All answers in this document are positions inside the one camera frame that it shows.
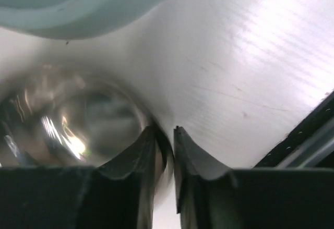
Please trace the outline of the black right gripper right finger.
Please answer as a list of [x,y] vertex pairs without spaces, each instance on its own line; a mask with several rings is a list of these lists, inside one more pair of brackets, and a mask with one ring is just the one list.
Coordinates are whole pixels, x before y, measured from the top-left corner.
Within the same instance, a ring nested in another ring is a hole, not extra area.
[[182,228],[333,228],[333,171],[230,168],[174,129]]

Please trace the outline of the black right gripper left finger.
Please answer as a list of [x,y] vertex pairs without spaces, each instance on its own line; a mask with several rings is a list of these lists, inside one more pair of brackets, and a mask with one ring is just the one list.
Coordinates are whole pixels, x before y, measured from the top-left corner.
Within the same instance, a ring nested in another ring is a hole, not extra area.
[[151,228],[154,128],[101,167],[4,167],[1,228]]

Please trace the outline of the steel pet bowl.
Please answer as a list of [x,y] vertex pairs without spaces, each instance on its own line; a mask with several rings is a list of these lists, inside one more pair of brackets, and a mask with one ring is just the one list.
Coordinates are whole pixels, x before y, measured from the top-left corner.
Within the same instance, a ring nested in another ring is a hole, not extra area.
[[110,77],[47,65],[1,79],[1,166],[99,167],[151,125]]

